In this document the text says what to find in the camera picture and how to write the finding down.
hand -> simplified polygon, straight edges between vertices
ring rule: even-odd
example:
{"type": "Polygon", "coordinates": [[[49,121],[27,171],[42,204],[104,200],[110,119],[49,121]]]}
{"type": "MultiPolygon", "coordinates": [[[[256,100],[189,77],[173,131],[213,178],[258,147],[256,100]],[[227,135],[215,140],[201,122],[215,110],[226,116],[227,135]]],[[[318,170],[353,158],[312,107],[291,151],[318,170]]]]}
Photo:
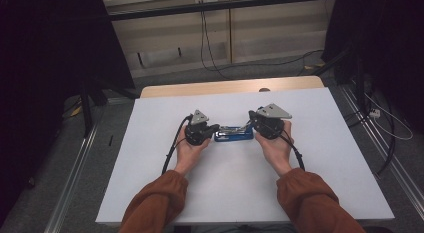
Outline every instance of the hand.
{"type": "Polygon", "coordinates": [[[190,145],[185,140],[185,127],[184,126],[180,134],[178,135],[177,143],[180,142],[177,146],[177,165],[174,170],[181,175],[185,176],[199,161],[200,153],[205,149],[211,139],[206,139],[201,145],[193,146],[190,145]]]}
{"type": "MultiPolygon", "coordinates": [[[[291,138],[291,122],[284,121],[284,130],[282,135],[294,143],[293,138],[291,138]]],[[[276,138],[274,140],[268,140],[261,136],[259,133],[255,135],[256,140],[262,146],[262,150],[265,156],[265,159],[268,163],[274,168],[275,172],[282,177],[287,172],[291,171],[291,166],[289,162],[291,147],[287,142],[281,138],[276,138]]]]}

black controller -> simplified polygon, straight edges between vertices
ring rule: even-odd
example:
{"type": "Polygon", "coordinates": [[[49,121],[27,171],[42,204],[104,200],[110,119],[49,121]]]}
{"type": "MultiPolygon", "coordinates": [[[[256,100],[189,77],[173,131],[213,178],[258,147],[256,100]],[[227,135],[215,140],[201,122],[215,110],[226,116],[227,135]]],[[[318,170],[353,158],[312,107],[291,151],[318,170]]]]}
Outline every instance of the black controller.
{"type": "Polygon", "coordinates": [[[188,143],[195,146],[201,145],[206,139],[211,138],[213,133],[219,131],[219,125],[208,126],[206,122],[208,120],[209,118],[199,110],[194,112],[184,131],[188,143]]]}
{"type": "Polygon", "coordinates": [[[261,136],[273,140],[281,135],[284,130],[284,121],[281,118],[290,119],[291,115],[275,104],[259,108],[256,112],[249,111],[250,124],[261,136]]]}

wall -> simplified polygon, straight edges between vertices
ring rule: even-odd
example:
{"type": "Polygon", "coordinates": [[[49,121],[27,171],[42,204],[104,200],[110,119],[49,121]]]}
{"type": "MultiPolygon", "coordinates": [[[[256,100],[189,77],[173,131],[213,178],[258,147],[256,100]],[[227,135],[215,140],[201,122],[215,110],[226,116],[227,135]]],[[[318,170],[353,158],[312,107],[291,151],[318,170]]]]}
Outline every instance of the wall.
{"type": "MultiPolygon", "coordinates": [[[[109,12],[194,3],[194,0],[104,1],[109,12]]],[[[206,12],[215,63],[302,55],[323,49],[333,3],[334,0],[326,0],[206,12]]],[[[203,67],[200,13],[118,21],[113,25],[133,77],[203,67]]],[[[203,54],[205,64],[212,65],[207,48],[203,54]]]]}

orange-brown jacket sleeve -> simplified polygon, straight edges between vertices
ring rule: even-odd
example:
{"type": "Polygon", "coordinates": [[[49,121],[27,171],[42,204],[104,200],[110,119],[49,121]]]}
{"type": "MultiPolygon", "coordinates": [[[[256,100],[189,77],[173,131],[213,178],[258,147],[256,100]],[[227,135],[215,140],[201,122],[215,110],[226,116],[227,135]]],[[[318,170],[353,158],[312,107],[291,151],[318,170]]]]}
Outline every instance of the orange-brown jacket sleeve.
{"type": "Polygon", "coordinates": [[[184,209],[187,186],[172,170],[146,185],[128,205],[119,232],[162,232],[184,209]]]}
{"type": "Polygon", "coordinates": [[[299,232],[365,232],[320,176],[297,168],[277,186],[278,202],[299,232]]]}

white board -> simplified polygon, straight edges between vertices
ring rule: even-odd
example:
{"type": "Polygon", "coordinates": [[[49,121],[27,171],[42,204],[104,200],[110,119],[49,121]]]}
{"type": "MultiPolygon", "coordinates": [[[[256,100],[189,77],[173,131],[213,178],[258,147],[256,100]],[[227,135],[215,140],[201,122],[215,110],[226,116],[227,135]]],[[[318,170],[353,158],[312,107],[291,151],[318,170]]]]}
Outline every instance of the white board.
{"type": "MultiPolygon", "coordinates": [[[[275,103],[290,114],[307,171],[319,174],[355,219],[394,218],[327,88],[281,92],[142,98],[135,102],[96,222],[119,225],[143,186],[160,176],[180,122],[199,109],[209,125],[242,126],[248,111],[275,103]]],[[[176,163],[174,154],[168,169],[176,163]]],[[[292,154],[291,164],[297,167],[292,154]]],[[[289,219],[277,202],[277,174],[256,140],[214,142],[187,176],[176,224],[276,223],[289,219]]]]}

